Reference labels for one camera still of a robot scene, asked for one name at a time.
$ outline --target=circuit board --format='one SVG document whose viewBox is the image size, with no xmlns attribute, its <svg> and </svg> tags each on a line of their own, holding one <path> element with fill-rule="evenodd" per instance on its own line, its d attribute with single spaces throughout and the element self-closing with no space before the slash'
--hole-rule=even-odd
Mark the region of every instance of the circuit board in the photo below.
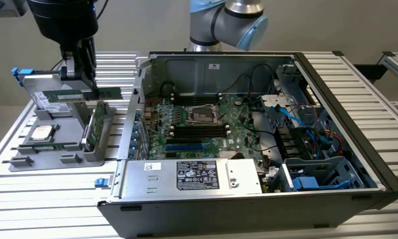
<svg viewBox="0 0 398 239">
<path fill-rule="evenodd" d="M 203 147 L 199 150 L 182 150 L 174 151 L 178 159 L 187 158 L 219 158 L 219 153 L 224 154 L 225 151 L 243 153 L 245 158 L 253 158 L 256 162 L 263 159 L 261 152 L 253 151 L 249 148 L 257 137 L 257 134 L 247 130 L 239 120 L 241 110 L 247 107 L 243 98 L 237 96 L 225 96 L 216 108 L 218 125 L 228 123 L 231 134 L 227 137 L 203 138 Z M 192 107 L 174 106 L 168 99 L 163 99 L 154 104 L 147 105 L 147 125 L 150 128 L 150 159 L 167 159 L 167 139 L 171 139 L 170 129 L 172 125 L 188 126 L 192 117 L 190 111 Z M 245 122 L 245 126 L 253 128 L 253 124 Z"/>
<path fill-rule="evenodd" d="M 70 103 L 86 101 L 108 101 L 123 98 L 120 87 L 102 87 L 96 89 L 96 94 L 82 90 L 43 91 L 51 103 Z"/>
<path fill-rule="evenodd" d="M 104 129 L 104 119 L 107 115 L 107 106 L 103 101 L 98 102 L 95 113 L 91 118 L 91 123 L 88 125 L 88 130 L 87 130 L 87 148 L 90 151 L 94 151 L 95 147 L 100 143 L 100 138 L 102 138 L 102 132 Z"/>
</svg>

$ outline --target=motherboard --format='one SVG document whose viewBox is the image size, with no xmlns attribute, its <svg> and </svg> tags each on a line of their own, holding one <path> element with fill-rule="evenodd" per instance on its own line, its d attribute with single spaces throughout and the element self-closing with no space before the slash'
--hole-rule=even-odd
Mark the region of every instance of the motherboard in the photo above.
<svg viewBox="0 0 398 239">
<path fill-rule="evenodd" d="M 253 122 L 247 119 L 249 105 L 251 99 L 239 96 L 223 96 L 216 104 L 195 106 L 174 104 L 170 98 L 151 100 L 144 114 L 150 159 L 241 157 L 259 162 L 261 152 L 251 149 L 260 147 Z"/>
</svg>

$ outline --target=blue latch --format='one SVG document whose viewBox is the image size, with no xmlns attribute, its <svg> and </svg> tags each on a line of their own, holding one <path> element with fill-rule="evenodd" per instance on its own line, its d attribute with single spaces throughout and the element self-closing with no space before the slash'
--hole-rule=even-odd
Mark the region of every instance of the blue latch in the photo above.
<svg viewBox="0 0 398 239">
<path fill-rule="evenodd" d="M 319 186 L 316 177 L 297 177 L 293 179 L 293 186 L 299 191 L 348 189 L 351 187 L 351 181 L 347 180 L 339 185 Z"/>
<path fill-rule="evenodd" d="M 19 78 L 19 68 L 18 67 L 14 67 L 14 69 L 12 69 L 12 72 L 14 72 L 14 77 L 15 77 L 15 79 L 18 80 L 18 83 L 19 83 L 19 85 L 22 86 L 22 87 L 24 87 L 24 84 L 22 83 L 22 81 L 20 81 L 20 78 Z"/>
<path fill-rule="evenodd" d="M 32 68 L 28 69 L 22 69 L 19 74 L 26 76 L 26 75 L 32 75 L 35 73 L 35 70 Z"/>
<path fill-rule="evenodd" d="M 95 181 L 95 188 L 107 188 L 110 185 L 110 178 L 98 178 Z"/>
</svg>

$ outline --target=warning label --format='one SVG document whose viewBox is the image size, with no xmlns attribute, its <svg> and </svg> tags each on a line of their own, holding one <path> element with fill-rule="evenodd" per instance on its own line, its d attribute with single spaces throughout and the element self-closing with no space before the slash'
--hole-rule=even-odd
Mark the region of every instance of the warning label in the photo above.
<svg viewBox="0 0 398 239">
<path fill-rule="evenodd" d="M 179 190 L 220 189 L 218 162 L 178 162 L 178 188 Z"/>
</svg>

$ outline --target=sticker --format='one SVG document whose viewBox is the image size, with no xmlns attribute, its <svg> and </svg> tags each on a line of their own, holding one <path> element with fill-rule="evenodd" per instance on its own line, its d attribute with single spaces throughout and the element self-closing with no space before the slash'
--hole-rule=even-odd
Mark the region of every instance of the sticker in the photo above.
<svg viewBox="0 0 398 239">
<path fill-rule="evenodd" d="M 208 69 L 220 70 L 220 64 L 210 64 Z"/>
<path fill-rule="evenodd" d="M 58 95 L 58 98 L 63 101 L 67 100 L 83 100 L 84 95 L 83 94 L 74 94 L 74 95 Z"/>
<path fill-rule="evenodd" d="M 43 92 L 35 92 L 34 94 L 35 94 L 36 98 L 39 99 L 40 105 L 43 105 L 43 107 L 47 111 L 50 111 L 51 113 L 70 112 L 70 108 L 66 103 L 51 103 Z"/>
<path fill-rule="evenodd" d="M 178 189 L 220 189 L 218 161 L 178 162 Z"/>
<path fill-rule="evenodd" d="M 146 171 L 160 170 L 160 169 L 162 169 L 162 163 L 146 163 Z"/>
</svg>

